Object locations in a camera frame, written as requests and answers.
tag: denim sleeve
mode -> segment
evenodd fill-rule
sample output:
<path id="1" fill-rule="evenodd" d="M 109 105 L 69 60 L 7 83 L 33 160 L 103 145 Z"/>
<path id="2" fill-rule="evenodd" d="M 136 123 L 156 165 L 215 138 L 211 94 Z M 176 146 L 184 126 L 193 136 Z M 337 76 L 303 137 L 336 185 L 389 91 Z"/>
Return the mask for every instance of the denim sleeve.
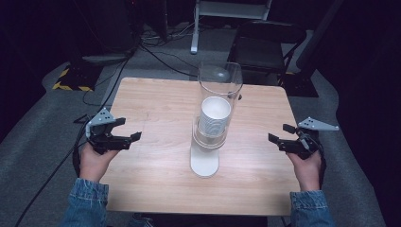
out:
<path id="1" fill-rule="evenodd" d="M 291 227 L 335 226 L 324 193 L 291 192 Z"/>
<path id="2" fill-rule="evenodd" d="M 76 179 L 60 226 L 106 226 L 109 186 Z"/>

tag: person's hand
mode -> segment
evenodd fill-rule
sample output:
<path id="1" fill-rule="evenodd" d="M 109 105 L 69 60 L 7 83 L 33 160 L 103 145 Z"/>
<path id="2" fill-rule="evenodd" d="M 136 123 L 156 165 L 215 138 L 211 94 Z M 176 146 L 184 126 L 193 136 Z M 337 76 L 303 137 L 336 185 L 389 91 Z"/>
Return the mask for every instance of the person's hand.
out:
<path id="1" fill-rule="evenodd" d="M 99 183 L 106 173 L 110 161 L 119 150 L 108 150 L 103 155 L 94 151 L 89 143 L 86 143 L 80 154 L 79 177 L 88 181 Z"/>
<path id="2" fill-rule="evenodd" d="M 321 170 L 321 154 L 316 151 L 309 158 L 302 160 L 297 154 L 287 153 L 294 164 L 295 176 L 300 183 L 301 191 L 320 190 L 319 174 Z"/>

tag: table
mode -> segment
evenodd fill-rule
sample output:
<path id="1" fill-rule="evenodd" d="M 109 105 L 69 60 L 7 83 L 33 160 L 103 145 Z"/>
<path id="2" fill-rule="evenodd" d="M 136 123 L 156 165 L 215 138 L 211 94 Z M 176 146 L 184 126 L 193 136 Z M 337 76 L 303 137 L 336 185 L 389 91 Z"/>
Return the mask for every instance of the table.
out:
<path id="1" fill-rule="evenodd" d="M 194 33 L 192 34 L 191 54 L 198 53 L 199 20 L 200 16 L 235 17 L 257 20 L 267 20 L 271 0 L 266 5 L 239 4 L 225 2 L 209 2 L 197 0 L 195 5 Z"/>
<path id="2" fill-rule="evenodd" d="M 110 185 L 108 209 L 141 213 L 286 216 L 289 191 L 299 185 L 283 151 L 268 133 L 283 139 L 295 125 L 281 87 L 244 85 L 211 178 L 190 167 L 192 121 L 199 83 L 166 79 L 122 79 L 111 109 L 126 124 L 113 135 L 142 132 L 130 150 L 112 160 L 101 180 Z"/>

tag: white cup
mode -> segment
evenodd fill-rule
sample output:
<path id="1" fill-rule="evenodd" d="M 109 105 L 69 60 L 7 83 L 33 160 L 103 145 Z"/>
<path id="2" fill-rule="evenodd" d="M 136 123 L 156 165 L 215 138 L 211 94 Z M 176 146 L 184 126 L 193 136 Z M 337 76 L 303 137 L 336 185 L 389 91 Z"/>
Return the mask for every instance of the white cup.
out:
<path id="1" fill-rule="evenodd" d="M 218 96 L 209 96 L 201 104 L 199 130 L 206 136 L 224 133 L 231 113 L 230 103 Z"/>

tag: transparent cylinder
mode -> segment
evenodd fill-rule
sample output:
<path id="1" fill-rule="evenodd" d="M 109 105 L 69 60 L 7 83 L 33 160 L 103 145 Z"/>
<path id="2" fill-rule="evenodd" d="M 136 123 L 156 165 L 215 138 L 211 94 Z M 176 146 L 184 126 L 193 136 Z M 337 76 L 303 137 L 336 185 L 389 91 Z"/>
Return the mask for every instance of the transparent cylinder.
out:
<path id="1" fill-rule="evenodd" d="M 227 62 L 223 66 L 199 67 L 200 98 L 194 118 L 193 140 L 203 149 L 224 145 L 236 102 L 242 88 L 241 66 Z"/>

